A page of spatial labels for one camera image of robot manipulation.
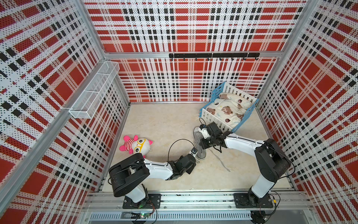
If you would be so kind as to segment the grey shoelace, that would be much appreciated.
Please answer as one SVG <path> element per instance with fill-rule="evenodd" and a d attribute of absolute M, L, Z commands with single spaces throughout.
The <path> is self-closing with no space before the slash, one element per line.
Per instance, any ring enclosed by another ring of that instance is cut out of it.
<path fill-rule="evenodd" d="M 212 149 L 208 149 L 208 150 L 215 156 L 215 158 L 220 162 L 220 164 L 222 165 L 222 167 L 223 167 L 226 171 L 231 172 L 231 170 L 228 169 L 228 168 L 225 166 L 224 162 L 220 159 L 219 156 L 217 156 L 217 155 L 212 151 Z"/>

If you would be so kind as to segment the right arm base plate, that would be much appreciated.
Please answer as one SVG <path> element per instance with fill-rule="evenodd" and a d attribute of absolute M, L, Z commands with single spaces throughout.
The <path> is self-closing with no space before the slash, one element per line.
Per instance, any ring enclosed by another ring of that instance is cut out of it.
<path fill-rule="evenodd" d="M 236 208 L 274 208 L 273 200 L 270 198 L 269 194 L 266 194 L 263 198 L 257 198 L 255 194 L 235 193 L 234 203 Z"/>

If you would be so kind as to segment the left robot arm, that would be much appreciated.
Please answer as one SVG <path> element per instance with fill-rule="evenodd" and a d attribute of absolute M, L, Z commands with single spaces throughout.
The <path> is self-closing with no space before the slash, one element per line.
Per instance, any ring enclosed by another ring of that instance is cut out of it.
<path fill-rule="evenodd" d="M 141 153 L 133 154 L 109 169 L 114 197 L 126 196 L 134 203 L 147 199 L 147 189 L 142 184 L 145 179 L 171 181 L 184 173 L 191 174 L 196 166 L 197 152 L 198 150 L 193 148 L 186 156 L 163 163 L 145 159 Z"/>

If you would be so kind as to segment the grey canvas sneaker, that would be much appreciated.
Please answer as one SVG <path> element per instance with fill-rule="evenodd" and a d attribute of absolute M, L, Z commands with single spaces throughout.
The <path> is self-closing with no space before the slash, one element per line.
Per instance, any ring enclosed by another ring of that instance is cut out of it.
<path fill-rule="evenodd" d="M 196 155 L 198 160 L 204 160 L 206 158 L 206 150 L 202 148 L 202 146 L 200 145 L 200 141 L 203 138 L 199 127 L 195 127 L 193 129 L 193 139 L 194 139 L 194 145 L 195 148 L 198 150 L 198 153 Z"/>

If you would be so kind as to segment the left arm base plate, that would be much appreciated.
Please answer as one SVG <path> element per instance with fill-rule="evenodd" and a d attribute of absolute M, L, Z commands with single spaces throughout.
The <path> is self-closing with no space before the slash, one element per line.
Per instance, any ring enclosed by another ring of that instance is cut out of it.
<path fill-rule="evenodd" d="M 161 205 L 161 194 L 149 194 L 148 197 L 138 203 L 133 202 L 129 197 L 125 196 L 123 209 L 159 209 Z"/>

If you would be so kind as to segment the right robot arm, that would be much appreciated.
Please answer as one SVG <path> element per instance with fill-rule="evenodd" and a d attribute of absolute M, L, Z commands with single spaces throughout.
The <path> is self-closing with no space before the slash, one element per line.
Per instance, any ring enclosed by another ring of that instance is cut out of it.
<path fill-rule="evenodd" d="M 223 132 L 214 122 L 208 125 L 202 124 L 195 128 L 194 132 L 200 134 L 195 140 L 199 142 L 201 149 L 213 147 L 220 152 L 222 148 L 235 149 L 256 158 L 260 175 L 248 190 L 248 202 L 243 206 L 253 208 L 268 206 L 265 201 L 270 199 L 269 191 L 293 165 L 277 142 L 273 139 L 257 141 L 231 131 Z"/>

